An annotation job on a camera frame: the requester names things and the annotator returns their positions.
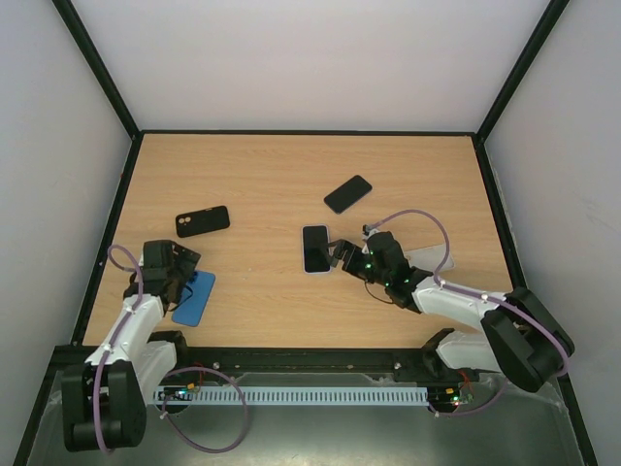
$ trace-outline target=wooden table surface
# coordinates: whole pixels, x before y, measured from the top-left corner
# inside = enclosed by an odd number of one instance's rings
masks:
[[[361,175],[373,191],[341,215],[323,197]],[[226,205],[231,227],[179,239],[175,216]],[[191,346],[417,348],[447,318],[420,316],[371,298],[340,268],[307,275],[302,226],[329,226],[332,240],[361,244],[362,225],[402,209],[437,216],[448,230],[447,280],[509,291],[510,281],[474,148],[468,137],[156,135],[143,141],[114,242],[140,255],[147,240],[173,239],[203,254],[216,275],[198,327],[171,322]],[[441,243],[422,216],[382,227],[404,250]],[[99,345],[118,316],[127,274],[106,265],[85,345]],[[383,295],[378,285],[372,292]]]

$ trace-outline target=wire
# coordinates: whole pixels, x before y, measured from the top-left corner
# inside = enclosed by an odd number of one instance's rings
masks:
[[[507,387],[508,387],[508,379],[505,379],[505,382],[503,383],[503,385],[494,394],[494,396],[489,399],[489,401],[487,401],[486,403],[483,403],[478,408],[474,408],[473,410],[462,411],[458,413],[440,413],[436,411],[436,409],[431,405],[429,405],[429,409],[437,417],[462,417],[462,416],[475,415],[476,413],[480,413],[481,411],[486,410],[487,408],[492,406],[494,403],[496,403],[498,399],[501,397],[501,395],[505,393],[505,390],[507,389]]]
[[[457,371],[457,372],[459,372],[459,374],[464,378],[464,385],[463,385],[463,387],[467,388],[468,391],[470,392],[470,394],[472,396],[474,396],[473,384],[471,383],[470,378],[468,377],[468,375],[464,371]]]
[[[422,216],[425,216],[426,218],[429,218],[430,220],[432,220],[438,226],[438,228],[440,229],[440,232],[442,233],[442,235],[444,237],[444,244],[446,245],[446,248],[444,249],[444,257],[442,258],[440,264],[438,264],[438,267],[436,267],[436,270],[434,271],[434,282],[440,288],[444,287],[444,288],[446,288],[449,291],[453,291],[455,293],[459,293],[459,294],[462,294],[464,296],[469,296],[471,298],[476,298],[476,299],[480,299],[481,301],[484,301],[483,296],[486,296],[485,293],[481,294],[478,291],[474,291],[474,290],[471,290],[471,289],[465,289],[465,288],[462,288],[461,286],[455,286],[453,284],[446,283],[444,280],[442,280],[440,278],[440,270],[444,266],[444,264],[448,260],[448,256],[450,255],[450,242],[448,240],[448,233],[446,232],[446,228],[444,228],[444,225],[442,225],[441,222],[435,216],[432,216],[428,212],[421,211],[419,209],[407,209],[407,210],[404,210],[404,211],[400,211],[400,212],[398,212],[396,214],[393,214],[392,216],[388,216],[387,218],[385,218],[383,220],[380,220],[377,223],[369,225],[369,229],[378,228],[381,225],[383,225],[384,223],[386,223],[387,221],[392,220],[393,218],[395,218],[397,216],[402,216],[404,214],[420,214]],[[510,312],[516,314],[517,316],[521,317],[523,320],[528,322],[533,328],[537,329],[538,332],[541,335],[543,335],[547,340],[549,340],[549,342],[559,352],[561,358],[563,359],[563,367],[556,374],[556,377],[561,377],[561,376],[564,376],[564,375],[567,374],[567,372],[569,370],[569,367],[570,367],[570,357],[568,356],[568,354],[565,351],[565,349],[563,348],[563,346],[559,343],[559,341],[556,338],[554,338],[554,335],[552,335],[547,329],[545,329],[539,322],[534,320],[528,314],[526,314],[522,310],[518,309],[516,306],[513,306],[512,304],[509,304],[507,301],[499,299],[499,298],[496,298],[494,296],[486,296],[486,299],[487,299],[487,301],[490,301],[490,302],[492,302],[494,304],[502,306],[503,308],[507,309],[508,311],[510,311]]]
[[[380,303],[384,303],[384,304],[392,304],[392,301],[386,301],[386,300],[383,300],[383,299],[381,299],[381,298],[378,298],[378,297],[377,297],[377,296],[375,296],[374,294],[372,294],[372,293],[369,291],[369,282],[367,282],[366,280],[365,280],[365,289],[367,290],[367,292],[369,293],[369,295],[370,295],[372,298],[376,299],[376,300],[377,300],[377,301],[379,301]]]
[[[132,263],[133,268],[124,267],[120,265],[118,262],[116,262],[116,260],[114,260],[113,258],[113,250],[120,250],[121,252],[123,252],[129,258],[130,262]],[[113,265],[119,268],[120,270],[124,272],[135,272],[136,273],[136,278],[138,280],[138,296],[136,298],[136,301],[134,301],[134,304],[132,304],[132,311],[136,311],[138,307],[140,306],[140,303],[143,301],[143,292],[145,289],[145,284],[143,281],[143,272],[140,269],[138,260],[136,260],[136,257],[134,257],[127,248],[124,248],[121,245],[111,245],[108,248],[108,258],[113,263]],[[97,370],[95,371],[95,382],[93,385],[93,398],[92,398],[93,423],[95,424],[95,438],[97,439],[97,446],[105,454],[111,454],[114,450],[108,449],[108,447],[106,446],[106,442],[104,440],[104,433],[102,431],[102,426],[101,426],[101,405],[100,405],[100,398],[99,398],[100,391],[101,391],[101,379],[104,374],[104,367],[106,366],[106,361],[108,360],[108,356],[110,356],[111,352],[113,351],[114,344],[116,343],[116,340],[118,339],[118,335],[120,335],[121,330],[123,329],[123,327],[125,326],[125,324],[127,323],[127,321],[130,319],[132,315],[133,313],[129,313],[129,312],[125,313],[125,316],[123,316],[123,318],[120,320],[120,322],[114,329],[114,332],[112,336],[110,337],[110,340],[108,341],[108,345],[110,349],[106,349],[103,352],[101,356],[101,360],[99,361],[99,365],[97,366]]]
[[[168,416],[168,412],[166,411],[166,404],[172,398],[172,395],[169,395],[166,398],[164,398],[164,402],[162,403],[162,415],[160,417],[168,421],[168,423],[171,425],[171,427],[173,427],[173,430],[179,436],[180,439],[182,439],[186,444],[190,445],[194,449],[197,449],[198,451],[202,451],[203,453],[225,453],[227,451],[231,451],[232,449],[236,448],[244,440],[245,435],[248,433],[248,430],[250,428],[250,411],[248,408],[248,404],[245,401],[244,393],[242,392],[242,389],[240,388],[240,386],[237,385],[233,381],[233,379],[231,379],[227,375],[222,374],[219,371],[215,371],[214,369],[210,369],[208,367],[185,367],[182,369],[177,369],[175,371],[171,371],[168,374],[166,374],[166,376],[164,376],[164,379],[171,377],[171,376],[175,376],[177,374],[183,374],[185,372],[201,372],[201,373],[214,374],[216,376],[223,378],[233,388],[235,388],[235,391],[237,391],[237,393],[240,395],[240,401],[242,402],[242,407],[244,408],[244,425],[242,426],[242,431],[240,432],[240,435],[238,435],[237,439],[235,439],[235,441],[231,445],[229,445],[228,447],[224,447],[223,449],[210,449],[208,447],[203,447],[201,445],[198,445],[197,443],[190,440],[187,436],[185,436],[185,434],[183,434],[180,431],[180,429],[177,427],[177,425],[173,422],[171,417]]]
[[[200,362],[194,362],[195,366],[198,367],[205,367],[203,364],[201,364]],[[201,386],[203,386],[203,372],[199,372],[198,373],[198,388],[200,390]]]

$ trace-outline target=white robotic arm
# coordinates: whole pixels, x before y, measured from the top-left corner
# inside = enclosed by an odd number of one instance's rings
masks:
[[[177,364],[177,350],[175,344],[171,342],[147,342],[155,326],[164,317],[164,308],[159,296],[147,294],[143,296],[140,306],[133,310],[132,305],[137,298],[138,296],[134,295],[123,300],[122,310],[113,328],[85,363],[96,368],[105,351],[110,352],[106,358],[106,366],[111,366],[117,361],[129,361],[134,367],[146,405],[164,376]],[[130,313],[131,316],[117,335],[114,346],[111,347],[111,338],[126,313]]]
[[[383,284],[400,308],[448,316],[476,332],[443,332],[436,353],[448,368],[503,372],[517,386],[537,391],[573,353],[570,337],[530,290],[504,294],[448,283],[410,264],[390,232],[373,229],[363,238],[363,248],[347,240],[328,245],[331,265],[342,260],[348,274]]]
[[[142,441],[146,404],[185,348],[180,332],[152,332],[170,305],[179,304],[199,259],[200,254],[173,241],[145,243],[144,263],[135,265],[140,270],[130,278],[108,336],[83,364],[63,373],[63,434],[69,451],[135,447]]]

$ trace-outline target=purple cable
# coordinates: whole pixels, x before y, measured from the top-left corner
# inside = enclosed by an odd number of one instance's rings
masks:
[[[118,262],[116,262],[116,260],[114,260],[113,258],[113,250],[120,250],[125,255],[127,255],[130,262],[132,263],[133,268],[124,267],[120,265]],[[108,248],[108,258],[113,263],[113,265],[119,268],[120,270],[124,272],[136,272],[136,279],[138,280],[138,297],[136,301],[134,302],[134,304],[132,305],[132,310],[136,311],[138,307],[140,306],[140,303],[143,301],[143,291],[145,288],[145,285],[143,283],[143,272],[140,269],[138,260],[136,260],[136,257],[134,257],[127,248],[124,248],[121,245],[111,245]],[[110,337],[110,341],[108,342],[108,344],[110,345],[110,350],[104,351],[104,353],[101,356],[101,360],[99,361],[99,365],[97,366],[97,370],[95,371],[95,382],[93,385],[93,423],[95,424],[95,438],[97,439],[97,446],[105,454],[111,454],[114,450],[108,449],[108,447],[106,446],[106,442],[104,441],[104,433],[101,427],[101,407],[99,405],[99,392],[101,391],[101,378],[102,378],[102,375],[104,374],[104,367],[106,366],[106,361],[108,360],[108,356],[110,356],[110,353],[112,349],[114,348],[114,344],[116,343],[116,340],[118,339],[118,335],[120,335],[120,332],[125,326],[125,323],[127,323],[127,321],[129,320],[131,316],[132,316],[132,313],[125,313],[125,316],[123,316],[121,321],[118,323],[118,325],[114,329],[114,332],[112,336]]]
[[[444,237],[444,243],[446,244],[446,248],[444,250],[444,257],[440,261],[440,264],[438,265],[438,267],[436,267],[436,270],[434,270],[434,282],[438,286],[444,287],[444,288],[446,288],[449,291],[453,291],[455,293],[463,294],[463,295],[469,296],[471,298],[481,299],[481,293],[479,293],[479,292],[472,291],[470,289],[465,289],[465,288],[462,288],[460,286],[455,286],[455,285],[452,285],[452,284],[449,284],[449,283],[442,283],[442,280],[440,278],[440,270],[444,266],[444,264],[448,260],[448,256],[450,255],[450,242],[448,241],[448,233],[446,232],[446,228],[444,228],[444,225],[442,225],[441,222],[435,216],[432,216],[428,212],[421,211],[419,209],[407,209],[407,210],[404,210],[404,211],[400,211],[400,212],[398,212],[396,214],[393,214],[392,216],[388,216],[387,218],[385,218],[383,220],[380,220],[377,223],[369,225],[369,227],[371,229],[378,228],[381,225],[383,225],[384,223],[386,223],[387,221],[392,220],[393,218],[395,218],[397,216],[402,216],[404,214],[420,214],[422,216],[425,216],[426,218],[429,218],[430,220],[432,220],[438,226],[438,228],[440,229],[440,232],[442,233],[442,235]],[[561,358],[563,359],[563,367],[556,374],[556,376],[557,377],[561,377],[561,376],[564,376],[565,374],[567,374],[569,366],[570,366],[570,358],[568,357],[567,352],[565,351],[563,346],[559,343],[559,341],[556,338],[554,338],[554,335],[552,335],[539,322],[534,320],[528,314],[526,314],[525,312],[523,312],[521,309],[517,308],[516,306],[513,306],[512,304],[509,304],[507,301],[504,301],[502,299],[496,298],[494,296],[488,296],[487,300],[492,302],[492,303],[494,303],[494,304],[502,306],[503,308],[507,309],[508,311],[510,311],[510,312],[516,314],[517,316],[521,317],[526,322],[528,322],[533,328],[538,330],[538,332],[541,335],[543,335],[547,340],[549,340],[549,342],[559,352],[559,354],[561,355]],[[497,395],[500,396],[500,394],[503,391],[505,391],[506,387],[507,387],[507,384],[503,385],[503,388],[501,388],[501,390],[499,390],[499,393],[497,393]],[[497,399],[498,399],[498,397],[495,396],[488,403],[480,406],[479,408],[476,408],[475,410],[472,410],[472,413],[478,413],[479,411],[482,411],[484,408],[487,408],[488,406],[490,406],[490,404],[495,402]],[[459,416],[462,416],[462,415],[465,415],[465,414],[469,414],[469,413],[470,413],[470,411],[465,412],[465,413],[460,413]]]
[[[216,376],[223,378],[233,388],[235,388],[235,391],[237,391],[238,394],[240,395],[240,400],[242,401],[242,407],[244,408],[244,425],[242,426],[242,431],[240,432],[240,435],[237,437],[237,439],[235,439],[235,441],[231,445],[229,445],[228,447],[224,447],[223,449],[210,449],[208,447],[203,447],[201,445],[198,445],[197,443],[191,441],[187,436],[185,436],[185,434],[183,434],[183,432],[181,432],[180,429],[177,427],[177,425],[173,422],[171,417],[168,416],[168,412],[166,411],[166,403],[168,403],[168,401],[170,400],[170,398],[173,397],[173,395],[169,395],[166,398],[164,398],[164,402],[162,403],[162,418],[166,418],[166,420],[168,420],[168,423],[171,425],[171,427],[173,427],[173,430],[175,430],[175,433],[179,436],[180,439],[182,439],[186,444],[190,445],[194,449],[197,449],[198,451],[202,451],[203,453],[225,453],[227,451],[231,451],[232,449],[235,449],[236,447],[238,447],[239,444],[244,440],[245,435],[248,433],[248,429],[250,428],[250,412],[249,412],[248,404],[245,401],[244,393],[242,392],[242,389],[240,388],[240,386],[237,385],[233,381],[233,379],[231,379],[227,375],[222,374],[221,372],[215,371],[214,369],[210,369],[207,367],[184,367],[182,369],[177,369],[175,371],[169,372],[168,374],[166,374],[164,378],[175,376],[177,374],[183,374],[185,372],[206,372],[208,374],[214,374]]]

